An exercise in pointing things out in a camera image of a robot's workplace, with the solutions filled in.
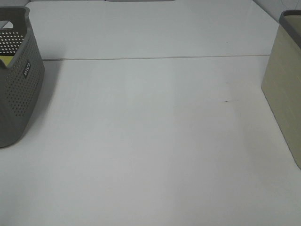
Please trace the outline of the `grey perforated plastic basket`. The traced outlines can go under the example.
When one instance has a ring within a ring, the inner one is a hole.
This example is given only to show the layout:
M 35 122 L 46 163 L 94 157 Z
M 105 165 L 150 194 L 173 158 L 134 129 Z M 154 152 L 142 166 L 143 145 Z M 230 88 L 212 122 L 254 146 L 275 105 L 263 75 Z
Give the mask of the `grey perforated plastic basket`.
M 0 19 L 12 28 L 0 30 L 0 55 L 14 56 L 8 66 L 0 61 L 0 146 L 17 142 L 37 103 L 44 64 L 27 7 L 1 7 Z

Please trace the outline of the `beige plastic basket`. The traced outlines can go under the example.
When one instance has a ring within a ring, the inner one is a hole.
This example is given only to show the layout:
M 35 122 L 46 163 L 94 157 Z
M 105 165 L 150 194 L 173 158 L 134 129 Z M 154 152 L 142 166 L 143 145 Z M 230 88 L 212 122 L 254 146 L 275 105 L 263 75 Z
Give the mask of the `beige plastic basket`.
M 301 165 L 301 11 L 281 13 L 261 89 L 297 166 Z

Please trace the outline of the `yellow cloth in basket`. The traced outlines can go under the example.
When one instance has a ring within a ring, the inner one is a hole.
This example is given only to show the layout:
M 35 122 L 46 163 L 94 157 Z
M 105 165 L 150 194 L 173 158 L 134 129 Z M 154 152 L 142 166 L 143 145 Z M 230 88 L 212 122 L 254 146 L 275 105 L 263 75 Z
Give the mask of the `yellow cloth in basket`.
M 0 56 L 0 60 L 3 62 L 5 66 L 8 66 L 13 58 L 14 56 Z

